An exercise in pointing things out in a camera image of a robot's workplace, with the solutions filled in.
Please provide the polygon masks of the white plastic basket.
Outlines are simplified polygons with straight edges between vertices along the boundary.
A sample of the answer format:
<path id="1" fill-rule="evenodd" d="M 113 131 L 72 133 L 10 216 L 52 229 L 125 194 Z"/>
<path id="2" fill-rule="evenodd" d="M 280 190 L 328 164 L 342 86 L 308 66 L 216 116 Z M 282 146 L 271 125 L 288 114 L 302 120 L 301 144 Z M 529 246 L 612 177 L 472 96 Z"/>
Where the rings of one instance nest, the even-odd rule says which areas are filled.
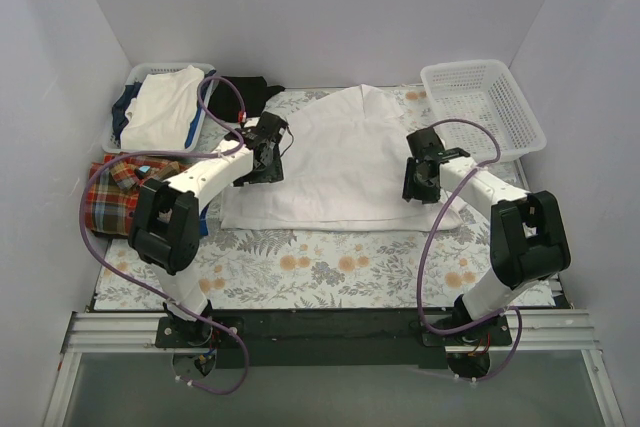
<path id="1" fill-rule="evenodd" d="M 125 86 L 133 85 L 136 82 L 143 83 L 148 75 L 166 74 L 178 72 L 190 65 L 189 62 L 169 62 L 169 63 L 142 63 L 133 67 Z M 185 138 L 184 152 L 191 152 L 196 148 L 202 126 L 204 124 L 206 114 L 198 107 L 198 112 L 193 118 L 188 135 Z M 120 143 L 113 134 L 112 114 L 106 121 L 103 132 L 101 134 L 101 146 L 105 153 L 117 154 L 121 151 Z"/>
<path id="2" fill-rule="evenodd" d="M 425 66 L 420 72 L 436 128 L 448 147 L 460 147 L 480 162 L 495 156 L 515 161 L 546 147 L 547 140 L 506 64 L 470 60 Z"/>

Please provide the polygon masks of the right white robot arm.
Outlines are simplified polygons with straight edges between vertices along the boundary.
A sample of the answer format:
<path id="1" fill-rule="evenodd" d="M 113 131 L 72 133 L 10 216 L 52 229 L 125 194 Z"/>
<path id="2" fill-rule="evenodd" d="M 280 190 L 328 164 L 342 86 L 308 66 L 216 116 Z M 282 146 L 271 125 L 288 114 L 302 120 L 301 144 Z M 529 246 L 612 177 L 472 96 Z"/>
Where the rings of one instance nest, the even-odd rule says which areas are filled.
<path id="1" fill-rule="evenodd" d="M 446 147 L 434 126 L 406 140 L 410 156 L 403 199 L 434 204 L 442 191 L 448 191 L 436 224 L 456 199 L 489 223 L 489 270 L 456 299 L 446 324 L 436 326 L 426 315 L 419 316 L 427 332 L 475 344 L 488 333 L 489 322 L 511 310 L 519 295 L 569 267 L 571 254 L 558 201 L 548 191 L 529 192 L 489 172 L 488 166 L 500 160 L 499 153 L 476 162 L 466 150 Z"/>

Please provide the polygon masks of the right white plastic basket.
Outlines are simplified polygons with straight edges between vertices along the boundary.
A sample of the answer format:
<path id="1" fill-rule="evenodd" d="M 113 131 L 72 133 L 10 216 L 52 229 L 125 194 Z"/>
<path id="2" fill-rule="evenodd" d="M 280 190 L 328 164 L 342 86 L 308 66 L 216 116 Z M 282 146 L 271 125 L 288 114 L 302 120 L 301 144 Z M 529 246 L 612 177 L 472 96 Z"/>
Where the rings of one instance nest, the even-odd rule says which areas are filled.
<path id="1" fill-rule="evenodd" d="M 425 66 L 420 72 L 436 128 L 448 147 L 460 147 L 480 162 L 495 156 L 515 161 L 546 147 L 547 140 L 506 64 L 470 60 Z"/>

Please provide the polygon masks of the red plaid shirt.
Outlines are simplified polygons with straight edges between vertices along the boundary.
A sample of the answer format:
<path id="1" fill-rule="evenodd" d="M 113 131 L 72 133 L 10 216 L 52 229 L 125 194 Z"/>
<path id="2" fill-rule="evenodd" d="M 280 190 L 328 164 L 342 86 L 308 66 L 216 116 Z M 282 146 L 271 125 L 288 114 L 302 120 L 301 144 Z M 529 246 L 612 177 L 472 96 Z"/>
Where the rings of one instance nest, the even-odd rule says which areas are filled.
<path id="1" fill-rule="evenodd" d="M 183 172 L 186 165 L 161 157 L 123 159 L 120 155 L 118 159 L 90 187 L 83 217 L 85 227 L 95 234 L 127 237 L 142 185 L 149 179 L 166 180 Z"/>

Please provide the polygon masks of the black folded garment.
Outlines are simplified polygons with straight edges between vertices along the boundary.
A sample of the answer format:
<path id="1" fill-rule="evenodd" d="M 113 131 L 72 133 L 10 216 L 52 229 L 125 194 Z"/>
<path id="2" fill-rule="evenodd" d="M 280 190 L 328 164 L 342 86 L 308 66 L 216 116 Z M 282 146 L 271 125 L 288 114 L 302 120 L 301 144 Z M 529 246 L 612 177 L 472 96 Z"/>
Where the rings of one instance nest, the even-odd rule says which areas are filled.
<path id="1" fill-rule="evenodd" d="M 231 77 L 225 76 L 240 93 L 248 118 L 259 117 L 266 108 L 266 103 L 274 96 L 285 91 L 281 85 L 268 85 L 264 77 Z M 225 82 L 219 82 L 213 90 L 208 110 L 218 119 L 226 123 L 237 123 L 240 114 L 240 103 L 233 89 Z"/>

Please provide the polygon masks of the folded white shirt in basket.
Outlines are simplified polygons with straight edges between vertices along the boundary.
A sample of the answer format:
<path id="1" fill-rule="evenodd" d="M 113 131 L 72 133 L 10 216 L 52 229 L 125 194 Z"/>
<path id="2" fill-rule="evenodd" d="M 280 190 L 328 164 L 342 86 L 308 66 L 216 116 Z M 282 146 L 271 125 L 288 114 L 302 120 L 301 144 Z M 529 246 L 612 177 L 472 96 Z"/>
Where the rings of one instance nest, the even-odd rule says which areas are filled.
<path id="1" fill-rule="evenodd" d="M 193 65 L 150 74 L 125 111 L 124 151 L 184 151 L 200 114 L 198 87 L 205 72 Z"/>

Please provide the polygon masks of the left white plastic basket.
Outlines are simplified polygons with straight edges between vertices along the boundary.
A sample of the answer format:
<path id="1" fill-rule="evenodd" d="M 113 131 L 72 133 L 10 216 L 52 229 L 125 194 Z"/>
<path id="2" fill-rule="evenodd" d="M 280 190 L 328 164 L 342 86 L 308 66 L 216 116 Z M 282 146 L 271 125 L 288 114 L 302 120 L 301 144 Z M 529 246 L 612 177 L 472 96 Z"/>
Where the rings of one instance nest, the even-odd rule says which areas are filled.
<path id="1" fill-rule="evenodd" d="M 166 74 L 178 72 L 190 65 L 189 62 L 169 62 L 169 63 L 142 63 L 133 67 L 125 86 L 133 85 L 136 82 L 143 83 L 148 75 Z M 191 152 L 196 148 L 202 126 L 204 124 L 206 114 L 198 107 L 198 112 L 193 118 L 188 135 L 185 138 L 184 152 Z M 103 132 L 101 134 L 101 146 L 105 153 L 117 154 L 121 151 L 120 143 L 113 134 L 112 114 L 106 121 Z"/>

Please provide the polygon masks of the floral patterned table mat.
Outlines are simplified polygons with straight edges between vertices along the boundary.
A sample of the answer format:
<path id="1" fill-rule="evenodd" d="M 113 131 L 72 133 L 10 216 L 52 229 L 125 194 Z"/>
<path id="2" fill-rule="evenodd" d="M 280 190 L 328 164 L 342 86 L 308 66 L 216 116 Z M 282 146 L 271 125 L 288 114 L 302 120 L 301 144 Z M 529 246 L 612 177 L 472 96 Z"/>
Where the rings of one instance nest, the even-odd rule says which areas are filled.
<path id="1" fill-rule="evenodd" d="M 383 89 L 396 98 L 407 130 L 430 123 L 421 87 Z M 331 90 L 289 90 L 267 103 L 280 116 L 293 113 Z M 415 308 L 416 273 L 426 233 L 331 233 L 219 230 L 219 198 L 207 212 L 209 236 L 194 261 L 202 291 L 216 309 Z M 423 280 L 425 306 L 450 307 L 488 271 L 489 227 L 465 207 L 462 226 L 438 233 Z M 126 240 L 113 240 L 106 260 L 118 271 L 155 288 L 150 268 Z M 102 269 L 91 308 L 156 311 L 162 299 Z"/>

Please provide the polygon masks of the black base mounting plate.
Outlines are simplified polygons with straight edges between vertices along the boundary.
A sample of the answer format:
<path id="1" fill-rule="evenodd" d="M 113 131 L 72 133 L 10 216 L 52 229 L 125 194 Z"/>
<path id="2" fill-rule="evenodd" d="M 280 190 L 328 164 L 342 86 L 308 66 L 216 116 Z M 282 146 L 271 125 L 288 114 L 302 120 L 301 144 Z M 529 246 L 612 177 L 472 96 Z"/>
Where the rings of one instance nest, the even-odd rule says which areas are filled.
<path id="1" fill-rule="evenodd" d="M 446 353 L 484 349 L 480 333 L 430 334 L 413 309 L 217 310 L 252 367 L 388 366 L 445 369 Z"/>

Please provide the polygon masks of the navy garment in basket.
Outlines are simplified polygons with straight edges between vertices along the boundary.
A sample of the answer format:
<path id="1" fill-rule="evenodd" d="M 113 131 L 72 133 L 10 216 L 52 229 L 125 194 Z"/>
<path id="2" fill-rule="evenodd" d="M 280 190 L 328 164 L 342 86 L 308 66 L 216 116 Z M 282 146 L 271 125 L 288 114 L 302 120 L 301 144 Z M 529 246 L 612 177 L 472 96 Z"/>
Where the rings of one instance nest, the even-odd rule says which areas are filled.
<path id="1" fill-rule="evenodd" d="M 111 108 L 112 133 L 117 143 L 120 143 L 121 133 L 129 123 L 129 120 L 126 117 L 127 109 L 129 108 L 132 100 L 137 97 L 140 88 L 140 82 L 134 82 L 133 84 L 126 85 L 123 93 Z"/>

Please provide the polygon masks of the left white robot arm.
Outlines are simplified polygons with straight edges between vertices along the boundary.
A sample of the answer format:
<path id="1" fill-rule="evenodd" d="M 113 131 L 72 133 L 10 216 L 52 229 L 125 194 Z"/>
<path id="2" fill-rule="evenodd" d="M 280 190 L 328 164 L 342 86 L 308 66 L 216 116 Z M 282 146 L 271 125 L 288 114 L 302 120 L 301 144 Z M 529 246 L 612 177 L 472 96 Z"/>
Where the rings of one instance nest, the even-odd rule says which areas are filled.
<path id="1" fill-rule="evenodd" d="M 166 180 L 148 180 L 140 189 L 128 243 L 168 296 L 163 308 L 170 328 L 190 346 L 205 345 L 213 333 L 206 317 L 211 303 L 192 266 L 206 235 L 205 211 L 229 186 L 282 181 L 280 142 L 289 132 L 286 120 L 264 112 L 227 134 L 215 158 Z"/>

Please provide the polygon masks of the white long sleeve shirt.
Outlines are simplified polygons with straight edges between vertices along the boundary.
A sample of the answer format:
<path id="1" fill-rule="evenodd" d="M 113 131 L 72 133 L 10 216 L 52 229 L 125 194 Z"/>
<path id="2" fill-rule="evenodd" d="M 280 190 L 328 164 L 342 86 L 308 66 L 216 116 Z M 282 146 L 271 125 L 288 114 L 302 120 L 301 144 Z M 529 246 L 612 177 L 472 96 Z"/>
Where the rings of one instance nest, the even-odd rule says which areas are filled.
<path id="1" fill-rule="evenodd" d="M 294 136 L 280 182 L 229 187 L 224 229 L 316 231 L 450 230 L 464 202 L 444 219 L 440 202 L 403 199 L 410 150 L 404 111 L 384 90 L 360 85 L 331 93 L 287 115 Z"/>

